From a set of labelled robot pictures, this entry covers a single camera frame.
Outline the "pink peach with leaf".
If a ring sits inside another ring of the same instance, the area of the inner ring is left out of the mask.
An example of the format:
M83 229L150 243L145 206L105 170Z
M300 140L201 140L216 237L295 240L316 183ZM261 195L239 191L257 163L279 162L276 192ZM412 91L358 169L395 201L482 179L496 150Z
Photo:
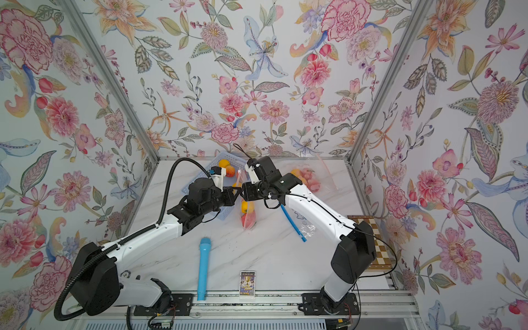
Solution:
M309 168L304 168L304 169L301 169L302 171L302 180L305 180L305 181L309 181L309 180L313 180L314 178L314 172L312 169L309 169Z

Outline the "clear pink zip-top bag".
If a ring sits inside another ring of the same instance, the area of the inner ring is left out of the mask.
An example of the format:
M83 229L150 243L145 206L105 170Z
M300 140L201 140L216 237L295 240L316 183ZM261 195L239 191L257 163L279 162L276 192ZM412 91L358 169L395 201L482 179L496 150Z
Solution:
M298 177L319 198L338 190L329 167L320 157L293 161L287 172Z
M236 177L237 178L234 187L241 188L243 179L245 178L245 173L242 170L238 170ZM254 202L246 202L246 200L242 197L240 199L240 220L244 230L250 230L257 222L257 214L254 209Z

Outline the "dark pink peach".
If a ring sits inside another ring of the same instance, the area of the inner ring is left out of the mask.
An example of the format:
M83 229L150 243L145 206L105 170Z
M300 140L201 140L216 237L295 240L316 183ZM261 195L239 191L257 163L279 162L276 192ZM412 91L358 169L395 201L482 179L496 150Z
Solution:
M246 213L241 217L241 222L245 230L251 229L256 224L256 213Z

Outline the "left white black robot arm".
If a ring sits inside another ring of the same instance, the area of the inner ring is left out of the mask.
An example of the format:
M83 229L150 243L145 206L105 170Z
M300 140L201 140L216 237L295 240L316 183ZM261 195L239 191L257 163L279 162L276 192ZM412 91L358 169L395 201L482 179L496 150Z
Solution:
M182 162L190 162L204 174L188 187L188 194L168 208L173 176ZM63 291L54 308L57 321L83 314L99 315L113 306L143 306L164 313L173 304L173 294L161 280L125 277L140 258L189 233L212 212L234 206L237 193L224 186L227 170L213 166L207 170L191 158L180 158L170 168L158 219L130 235L97 246L90 243L77 256Z

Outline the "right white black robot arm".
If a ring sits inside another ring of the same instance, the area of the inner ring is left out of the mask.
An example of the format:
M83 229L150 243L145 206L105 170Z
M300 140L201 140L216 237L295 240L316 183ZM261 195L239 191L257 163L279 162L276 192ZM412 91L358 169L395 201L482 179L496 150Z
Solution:
M314 305L336 314L359 279L377 258L375 236L367 221L353 222L332 209L292 173L282 174L271 158L251 158L245 166L250 181L242 185L247 202L276 200L306 218L335 246L330 261L332 273Z

